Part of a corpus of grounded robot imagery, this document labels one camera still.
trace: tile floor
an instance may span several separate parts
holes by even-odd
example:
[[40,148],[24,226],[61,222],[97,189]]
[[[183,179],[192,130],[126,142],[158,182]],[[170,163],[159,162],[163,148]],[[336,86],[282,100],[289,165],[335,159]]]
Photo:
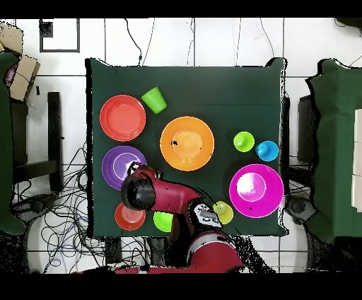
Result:
[[[291,98],[291,155],[296,155],[298,150],[298,101],[300,97],[309,94],[305,79],[316,74],[317,63],[321,59],[337,58],[350,65],[362,55],[360,31],[349,26],[341,27],[343,25],[337,25],[333,18],[263,18],[262,24],[259,18],[242,18],[241,22],[239,18],[197,18],[195,44],[192,43],[194,34],[190,27],[191,20],[156,18],[146,56],[154,19],[129,19],[129,30],[142,49],[144,59],[146,57],[146,61],[142,60],[141,63],[148,66],[192,66],[194,63],[196,66],[264,66],[272,56],[285,57],[288,62],[286,91]],[[23,53],[36,57],[41,64],[35,80],[40,95],[36,95],[34,88],[28,99],[29,162],[47,159],[47,92],[59,91],[62,97],[64,170],[66,173],[79,170],[84,163],[81,154],[74,159],[72,166],[69,164],[76,150],[86,140],[84,59],[95,57],[108,64],[122,66],[137,64],[139,51],[127,34],[126,23],[122,19],[81,19],[79,53],[40,53],[38,20],[7,21],[23,30]],[[54,35],[48,38],[54,41],[48,41],[47,47],[74,45],[73,40],[66,39],[74,39],[76,35],[62,32],[61,24],[64,24],[64,20],[52,21]],[[362,67],[362,59],[353,66]],[[33,180],[33,186],[25,195],[49,191],[47,179],[44,176]],[[72,180],[68,186],[72,187],[73,184]],[[26,186],[27,183],[19,184],[19,190]],[[86,211],[86,202],[82,202],[82,205]],[[289,235],[281,238],[255,236],[251,238],[252,242],[266,263],[277,272],[305,272],[308,249],[303,227],[295,225],[287,214],[284,214],[283,221]],[[58,228],[60,231],[66,226],[62,222],[53,214],[47,215],[48,224],[61,224]],[[47,244],[40,235],[44,226],[43,217],[33,224],[30,231],[28,255],[33,270],[43,271],[49,262]],[[46,240],[51,233],[43,231]],[[79,254],[72,249],[65,248],[63,253],[55,253],[54,249],[54,246],[50,246],[48,250],[57,261],[54,260],[53,265],[49,266],[48,273],[73,272],[97,266],[90,253],[85,252],[80,259]],[[131,248],[127,249],[128,255],[131,251]],[[142,263],[141,257],[136,260]],[[97,261],[99,264],[104,263],[102,256],[98,256]]]

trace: red plate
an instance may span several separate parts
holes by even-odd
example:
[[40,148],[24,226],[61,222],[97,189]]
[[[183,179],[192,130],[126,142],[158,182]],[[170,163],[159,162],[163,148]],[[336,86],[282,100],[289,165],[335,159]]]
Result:
[[115,220],[119,227],[124,230],[136,230],[142,226],[146,219],[144,210],[133,210],[125,207],[123,203],[118,205],[115,211]]
[[136,98],[118,95],[103,105],[99,119],[107,136],[127,142],[141,134],[146,124],[146,112]]

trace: cardboard box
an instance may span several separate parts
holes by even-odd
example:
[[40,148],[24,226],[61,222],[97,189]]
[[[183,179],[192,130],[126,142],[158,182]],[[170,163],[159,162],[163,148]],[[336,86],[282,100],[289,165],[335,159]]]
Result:
[[23,31],[5,22],[0,22],[0,43],[6,50],[23,53]]
[[33,87],[40,64],[35,58],[22,55],[10,85],[10,97],[26,100]]
[[26,100],[33,87],[34,79],[39,70],[35,58],[23,55],[23,31],[5,22],[0,22],[0,52],[9,51],[19,57],[19,63],[8,72],[10,97]]

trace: purple plate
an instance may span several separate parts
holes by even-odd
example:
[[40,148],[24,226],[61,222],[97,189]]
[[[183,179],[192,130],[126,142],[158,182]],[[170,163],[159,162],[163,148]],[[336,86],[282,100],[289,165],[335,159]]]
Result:
[[128,167],[133,161],[146,165],[144,155],[131,146],[117,146],[107,152],[102,162],[102,174],[105,181],[114,189],[121,190],[127,176]]

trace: green cup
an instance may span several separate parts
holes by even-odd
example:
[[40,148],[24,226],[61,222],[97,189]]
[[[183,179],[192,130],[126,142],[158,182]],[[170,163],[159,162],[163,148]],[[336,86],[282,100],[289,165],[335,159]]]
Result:
[[167,108],[167,104],[158,87],[152,88],[148,93],[145,93],[141,99],[154,113],[159,113]]
[[239,132],[234,137],[234,146],[240,152],[248,152],[254,146],[254,137],[249,132]]
[[161,231],[171,232],[173,225],[173,214],[169,214],[167,212],[155,212],[153,214],[153,222]]

